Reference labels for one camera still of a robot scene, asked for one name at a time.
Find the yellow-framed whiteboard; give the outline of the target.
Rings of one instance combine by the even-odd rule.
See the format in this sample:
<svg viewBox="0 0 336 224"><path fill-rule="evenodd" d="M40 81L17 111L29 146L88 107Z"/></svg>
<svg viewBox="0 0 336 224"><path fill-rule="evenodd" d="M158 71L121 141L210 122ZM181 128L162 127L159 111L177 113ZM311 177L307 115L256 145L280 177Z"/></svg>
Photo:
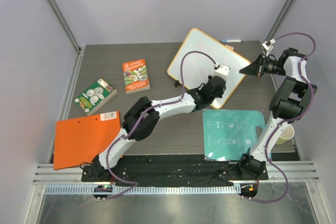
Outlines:
<svg viewBox="0 0 336 224"><path fill-rule="evenodd" d="M208 81L208 76L214 74L215 63L230 66L226 90L222 98L215 99L211 104L212 108L221 109L245 77L239 73L240 69L251 64L243 56L203 31L193 28L169 65L167 74L178 81L183 76L185 88L192 89Z"/></svg>

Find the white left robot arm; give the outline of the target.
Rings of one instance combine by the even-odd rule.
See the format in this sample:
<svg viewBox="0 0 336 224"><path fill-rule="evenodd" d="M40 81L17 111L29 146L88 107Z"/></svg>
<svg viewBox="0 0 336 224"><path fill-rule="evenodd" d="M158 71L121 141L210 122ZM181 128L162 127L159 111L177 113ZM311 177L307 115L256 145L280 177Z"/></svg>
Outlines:
<svg viewBox="0 0 336 224"><path fill-rule="evenodd" d="M115 139L84 167L82 180L107 181L112 174L111 168L116 166L121 156L135 142L147 138L160 120L205 109L216 98L223 96L226 81L226 77L209 76L206 84L190 89L178 97L158 101L148 97L140 98L124 115L124 121Z"/></svg>

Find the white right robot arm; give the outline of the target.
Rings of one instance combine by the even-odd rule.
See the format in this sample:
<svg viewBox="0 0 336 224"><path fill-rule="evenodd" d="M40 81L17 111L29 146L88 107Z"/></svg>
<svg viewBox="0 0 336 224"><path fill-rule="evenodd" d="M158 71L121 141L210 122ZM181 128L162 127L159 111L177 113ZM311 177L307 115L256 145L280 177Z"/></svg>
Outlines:
<svg viewBox="0 0 336 224"><path fill-rule="evenodd" d="M294 48L288 48L278 60L260 54L253 63L240 69L240 73L257 77L265 73L284 76L270 102L270 117L264 130L258 141L237 163L236 171L242 179L256 179L264 172L270 151L281 134L310 109L317 86L309 82L306 64L307 56Z"/></svg>

